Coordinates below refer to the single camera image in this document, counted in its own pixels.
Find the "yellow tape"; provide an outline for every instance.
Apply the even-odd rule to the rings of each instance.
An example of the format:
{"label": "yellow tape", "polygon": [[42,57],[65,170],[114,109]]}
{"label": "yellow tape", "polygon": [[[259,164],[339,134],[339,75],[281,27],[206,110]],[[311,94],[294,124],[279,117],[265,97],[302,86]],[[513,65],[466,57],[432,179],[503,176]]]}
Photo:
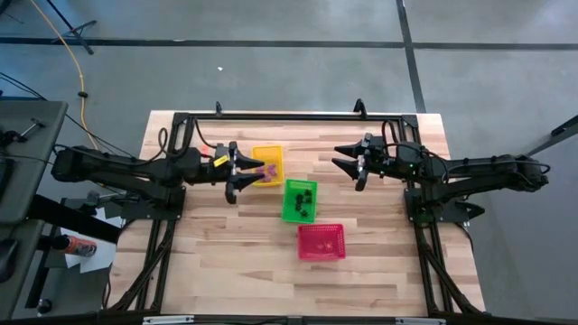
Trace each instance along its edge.
{"label": "yellow tape", "polygon": [[213,162],[213,166],[219,167],[223,163],[228,162],[228,155],[224,155]]}

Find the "wooden table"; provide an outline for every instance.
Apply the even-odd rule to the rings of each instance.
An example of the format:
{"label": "wooden table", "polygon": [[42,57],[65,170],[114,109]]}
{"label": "wooden table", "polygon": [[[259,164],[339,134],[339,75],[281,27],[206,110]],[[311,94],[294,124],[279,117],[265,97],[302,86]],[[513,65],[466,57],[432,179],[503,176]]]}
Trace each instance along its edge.
{"label": "wooden table", "polygon": [[[170,129],[173,113],[151,112],[142,158],[158,151],[157,133],[161,127]],[[423,144],[449,158],[441,116],[421,114],[418,119]],[[319,263],[297,258],[296,225],[280,219],[283,187],[249,187],[238,194],[237,205],[229,205],[223,184],[188,186],[172,244],[163,313],[425,316],[415,234],[402,203],[406,185],[371,176],[366,189],[356,192],[351,178],[331,163],[332,157],[346,158],[333,151],[335,145],[356,143],[366,132],[378,135],[380,126],[201,120],[208,142],[236,140],[246,155],[254,145],[282,145],[285,178],[319,183],[316,222],[345,227],[347,257]],[[197,134],[192,144],[202,146]],[[136,221],[120,238],[109,305],[140,272],[150,227],[148,220]],[[452,224],[441,224],[440,236],[449,274],[483,310],[470,242]],[[433,283],[441,307],[437,276]]]}

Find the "paper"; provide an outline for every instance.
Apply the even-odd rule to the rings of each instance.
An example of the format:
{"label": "paper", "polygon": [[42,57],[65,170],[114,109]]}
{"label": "paper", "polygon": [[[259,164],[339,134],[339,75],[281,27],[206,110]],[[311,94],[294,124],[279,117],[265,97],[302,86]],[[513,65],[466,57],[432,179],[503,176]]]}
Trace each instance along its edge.
{"label": "paper", "polygon": [[[121,228],[123,223],[123,220],[120,217],[106,218],[104,208],[97,209],[97,215],[94,218],[105,221],[108,224],[118,228]],[[64,257],[66,259],[66,266],[68,268],[80,264],[80,272],[86,273],[90,271],[107,268],[115,260],[115,253],[117,252],[117,246],[115,244],[108,243],[107,241],[104,240],[95,239],[93,237],[84,236],[76,231],[68,230],[65,228],[61,228],[61,233],[63,235],[75,236],[78,238],[92,240],[95,243],[97,243],[97,252],[91,257],[66,254]]]}

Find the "gray floor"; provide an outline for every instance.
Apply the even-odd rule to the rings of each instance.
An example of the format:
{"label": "gray floor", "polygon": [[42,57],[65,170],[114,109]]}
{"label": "gray floor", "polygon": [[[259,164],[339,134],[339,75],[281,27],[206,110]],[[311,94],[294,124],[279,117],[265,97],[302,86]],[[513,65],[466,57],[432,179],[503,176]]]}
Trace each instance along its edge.
{"label": "gray floor", "polygon": [[[73,23],[97,19],[88,37],[188,40],[402,40],[395,0],[101,0],[54,1]],[[47,5],[42,8],[56,23]],[[406,0],[415,42],[577,42],[572,0]],[[52,37],[28,1],[0,17],[0,36]],[[61,23],[57,26],[63,31]],[[415,112],[403,49],[153,48],[73,49],[90,94],[93,132],[138,153],[148,112],[207,109],[350,111],[363,98],[371,111]],[[578,112],[577,51],[415,51],[428,113],[441,113],[453,157],[524,153]],[[78,74],[64,48],[0,45],[0,70],[45,97],[66,100],[79,117]],[[6,95],[22,95],[0,84]],[[66,123],[59,142],[89,144]],[[40,193],[81,196],[91,184],[45,175]],[[483,196],[476,200],[484,201]],[[491,218],[472,223],[476,265],[488,311],[537,315],[517,282],[501,229]],[[44,295],[54,313],[96,309],[104,274],[51,275]],[[78,283],[83,283],[82,290]],[[55,296],[54,287],[70,289]],[[83,301],[82,306],[72,304]],[[19,311],[19,316],[31,316]]]}

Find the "black metal frame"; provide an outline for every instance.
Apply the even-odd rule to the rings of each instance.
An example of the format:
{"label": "black metal frame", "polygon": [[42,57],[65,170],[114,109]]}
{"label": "black metal frame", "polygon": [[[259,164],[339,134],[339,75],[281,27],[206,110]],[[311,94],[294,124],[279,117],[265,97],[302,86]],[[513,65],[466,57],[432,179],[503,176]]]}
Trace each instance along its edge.
{"label": "black metal frame", "polygon": [[26,297],[24,308],[36,308],[42,297],[42,290],[44,289],[48,272],[51,269],[46,266],[46,260],[51,251],[51,241],[56,236],[59,227],[69,228],[87,236],[117,243],[120,235],[119,228],[110,226],[104,221],[87,216],[73,208],[67,204],[66,199],[62,199],[60,203],[57,203],[40,195],[36,195],[33,198],[28,216],[29,218],[38,218],[48,222],[50,224],[50,233],[48,236],[40,237],[36,245],[36,250],[42,251],[42,256],[34,274],[33,284]]}
{"label": "black metal frame", "polygon": [[550,132],[551,137],[547,139],[543,144],[534,148],[527,155],[531,156],[539,153],[554,144],[562,142],[563,140],[578,134],[578,115],[570,118],[566,122],[562,123],[560,126]]}
{"label": "black metal frame", "polygon": [[[46,0],[46,2],[48,3],[48,5],[50,5],[52,7],[52,10],[54,10],[54,12],[56,12],[56,14],[61,18],[61,20],[69,28],[69,30],[67,32],[65,32],[64,34],[61,34],[61,37],[66,38],[66,37],[73,35],[78,40],[79,44],[82,45],[82,47],[84,47],[84,49],[90,55],[94,54],[94,51],[92,49],[90,49],[89,44],[84,40],[84,38],[82,37],[81,34],[84,31],[85,27],[92,26],[93,24],[97,23],[97,21],[93,20],[93,21],[90,21],[88,23],[84,23],[78,27],[72,27],[72,25],[69,23],[69,21],[66,19],[66,17],[64,17],[64,15],[61,13],[61,11],[58,10],[56,5],[54,5],[51,0]],[[59,43],[59,42],[61,42],[61,39],[55,38],[54,40],[51,41],[51,44],[55,44],[55,43]]]}
{"label": "black metal frame", "polygon": [[[358,104],[357,112],[336,114],[336,113],[296,113],[296,114],[276,114],[276,113],[243,113],[243,112],[223,112],[222,109],[217,112],[199,112],[194,113],[194,116],[200,120],[273,120],[273,121],[355,121],[355,122],[383,122],[390,121],[395,123],[399,130],[406,131],[410,129],[410,134],[413,139],[408,139],[406,132],[400,132],[401,141],[414,141],[421,143],[419,134],[419,125],[417,123],[416,115],[386,115],[386,114],[368,114],[367,110],[361,109]],[[172,121],[172,130],[169,138],[169,149],[174,149],[177,141],[177,126],[191,113],[175,113]],[[412,182],[407,183],[408,189],[412,189],[415,185]],[[95,312],[87,315],[71,315],[63,317],[43,317],[41,319],[29,320],[15,320],[14,324],[66,324],[66,323],[118,323],[118,324],[142,324],[144,316],[161,316],[161,307],[163,303],[164,286],[166,283],[166,276],[168,274],[168,266],[171,256],[172,238],[176,229],[177,221],[152,221],[151,233],[149,236],[148,247],[146,250],[145,263],[143,271],[137,276],[130,289],[125,292],[121,300],[107,310]],[[162,222],[167,222],[167,227],[160,244],[157,245],[157,238],[162,225]],[[532,320],[512,320],[493,317],[487,313],[478,312],[473,306],[471,309],[467,303],[456,302],[463,309],[464,313],[455,313],[452,310],[452,294],[460,294],[459,289],[453,283],[451,277],[445,272],[443,264],[443,254],[441,247],[441,239],[435,219],[429,223],[430,233],[432,237],[432,246],[420,245],[425,242],[423,224],[414,223],[415,238],[417,243],[417,253],[422,272],[422,280],[424,284],[424,297],[427,307],[427,318],[422,318],[420,321],[431,319],[436,324],[441,324],[446,321],[449,324],[545,324],[544,322]],[[145,299],[148,291],[148,284],[150,275],[155,267],[160,263],[160,271],[155,288],[154,299],[149,308],[145,307]],[[443,308],[440,311],[435,303],[434,289],[432,286],[432,278],[430,275],[429,265],[432,265],[440,277],[440,284],[443,293]],[[128,311],[127,309],[136,299],[135,311]],[[304,324],[404,324],[404,319],[393,317],[291,317],[291,316],[243,316],[243,315],[193,315],[195,322],[234,322],[240,323],[243,321],[250,321],[255,323],[275,322],[286,325],[304,325]]]}
{"label": "black metal frame", "polygon": [[[353,113],[338,114],[338,113],[239,113],[239,112],[223,112],[220,107],[219,102],[217,102],[215,112],[199,112],[199,113],[175,113],[172,119],[172,128],[169,137],[169,150],[173,150],[177,141],[177,134],[179,132],[179,125],[188,116],[194,115],[199,120],[273,120],[273,121],[363,121],[363,122],[384,122],[389,121],[395,123],[397,128],[402,131],[407,128],[411,129],[411,134],[413,141],[421,143],[421,137],[419,135],[419,125],[417,123],[416,115],[386,115],[386,114],[373,114],[370,115],[363,104],[361,99],[355,104]],[[407,141],[406,132],[400,132],[400,140]],[[415,185],[412,182],[407,183],[408,188],[413,188]],[[150,310],[160,312],[162,302],[163,302],[163,291],[164,285],[166,283],[166,275],[168,271],[168,264],[171,256],[171,246],[172,237],[174,230],[176,228],[175,221],[168,221],[167,229],[164,234],[163,242],[166,242],[166,246],[157,247],[157,238],[159,235],[159,229],[161,227],[161,220],[154,220],[151,227],[151,234],[149,236],[148,246],[146,249],[146,256],[144,259],[144,270],[139,276],[135,283],[140,283],[141,287],[137,291],[133,290],[133,287],[129,289],[123,298],[126,297],[124,301],[115,304],[111,309],[113,310],[126,310],[128,306],[132,303],[133,299],[136,297],[136,309],[143,310],[145,308],[145,300],[148,292],[148,276],[144,274],[150,274],[152,270],[156,267],[156,263],[161,263],[160,271],[158,274],[158,280],[156,285],[156,290],[154,294],[153,303],[151,304]],[[423,232],[422,227],[417,223],[414,224],[416,240],[421,236],[420,232]],[[430,232],[433,241],[433,251],[435,253],[435,258],[444,267],[443,254],[442,254],[442,244],[439,237],[439,232],[437,229],[436,221],[430,224]],[[420,267],[422,271],[422,276],[424,280],[424,294],[427,305],[428,313],[433,311],[438,311],[437,306],[434,301],[434,290],[432,286],[431,275],[429,272],[429,266],[426,257],[424,256],[422,250],[418,247],[418,255],[420,260]],[[453,311],[452,298],[442,283],[443,288],[443,306],[446,311]]]}

